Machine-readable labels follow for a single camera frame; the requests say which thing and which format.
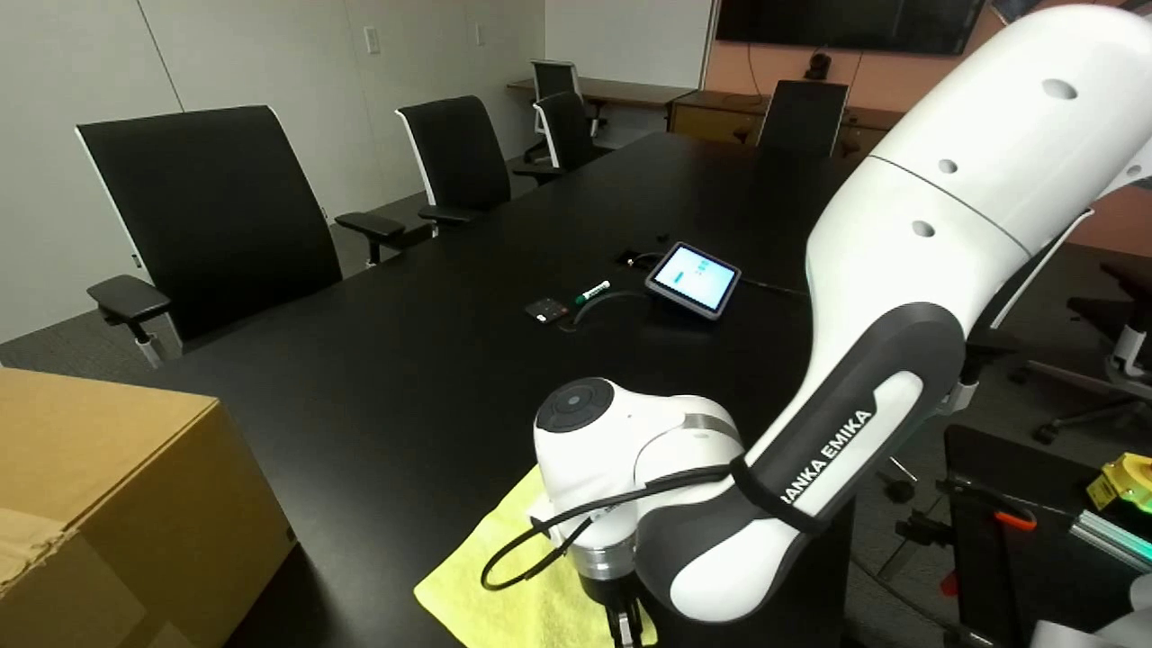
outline brown cardboard box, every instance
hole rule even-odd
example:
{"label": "brown cardboard box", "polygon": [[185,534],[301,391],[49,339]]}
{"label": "brown cardboard box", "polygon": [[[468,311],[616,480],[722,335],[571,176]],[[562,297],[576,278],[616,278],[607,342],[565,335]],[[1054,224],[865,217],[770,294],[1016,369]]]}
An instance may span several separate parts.
{"label": "brown cardboard box", "polygon": [[288,548],[217,401],[0,368],[0,648],[222,644]]}

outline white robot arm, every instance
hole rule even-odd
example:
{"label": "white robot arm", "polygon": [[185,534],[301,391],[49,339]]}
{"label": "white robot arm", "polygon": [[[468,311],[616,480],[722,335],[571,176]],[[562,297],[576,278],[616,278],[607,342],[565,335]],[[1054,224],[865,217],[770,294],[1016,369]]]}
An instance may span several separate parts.
{"label": "white robot arm", "polygon": [[1038,9],[955,69],[838,187],[808,242],[811,368],[745,452],[707,401],[606,379],[535,414],[546,509],[740,459],[719,480],[590,513],[584,578],[638,572],[673,611],[748,615],[883,452],[955,386],[988,303],[1114,187],[1152,174],[1152,25]]}

